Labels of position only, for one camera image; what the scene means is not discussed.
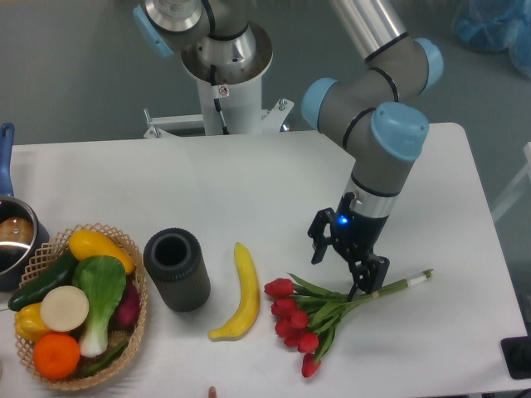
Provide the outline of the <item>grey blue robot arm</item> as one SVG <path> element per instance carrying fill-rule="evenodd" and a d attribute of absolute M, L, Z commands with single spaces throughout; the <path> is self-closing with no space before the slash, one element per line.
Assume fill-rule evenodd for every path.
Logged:
<path fill-rule="evenodd" d="M 336 209 L 319 211 L 308 231 L 313 262 L 333 247 L 347 262 L 353 291 L 382 287 L 389 262 L 373 247 L 429 131 L 406 100 L 430 88 L 444 69 L 439 49 L 412 39 L 386 1 L 334 1 L 367 71 L 343 84 L 315 81 L 301 104 L 304 119 L 353 156 Z M 133 10 L 144 40 L 162 57 L 179 54 L 196 80 L 206 134 L 262 133 L 261 77 L 272 60 L 270 38 L 243 1 L 141 1 Z"/>

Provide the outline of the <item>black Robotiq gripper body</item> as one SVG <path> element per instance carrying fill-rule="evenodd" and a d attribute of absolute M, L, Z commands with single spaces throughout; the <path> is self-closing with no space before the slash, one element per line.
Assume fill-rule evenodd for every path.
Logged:
<path fill-rule="evenodd" d="M 373 218 L 350 208 L 355 199 L 353 192 L 343 195 L 330 227 L 334 249 L 349 263 L 368 260 L 373 253 L 388 216 Z"/>

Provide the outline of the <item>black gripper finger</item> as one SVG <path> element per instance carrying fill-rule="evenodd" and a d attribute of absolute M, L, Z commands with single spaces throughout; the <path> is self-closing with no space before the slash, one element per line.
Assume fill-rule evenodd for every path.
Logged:
<path fill-rule="evenodd" d="M 390 260 L 373 252 L 363 254 L 359 259 L 348 263 L 353 276 L 353 285 L 348 293 L 348 301 L 352 301 L 358 290 L 371 294 L 382 287 Z"/>
<path fill-rule="evenodd" d="M 320 263 L 324 258 L 327 248 L 333 244 L 333 238 L 325 235 L 325 229 L 334 223 L 334 218 L 334 210 L 328 207 L 318 211 L 310 224 L 308 237 L 312 239 L 312 247 L 314 249 L 311 258 L 312 265 Z"/>

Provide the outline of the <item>fingertip at bottom edge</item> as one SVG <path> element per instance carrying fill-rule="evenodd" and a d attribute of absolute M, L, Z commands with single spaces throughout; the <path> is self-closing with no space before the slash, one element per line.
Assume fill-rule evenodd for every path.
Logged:
<path fill-rule="evenodd" d="M 217 389 L 215 386 L 210 386 L 208 389 L 208 398 L 217 398 Z"/>

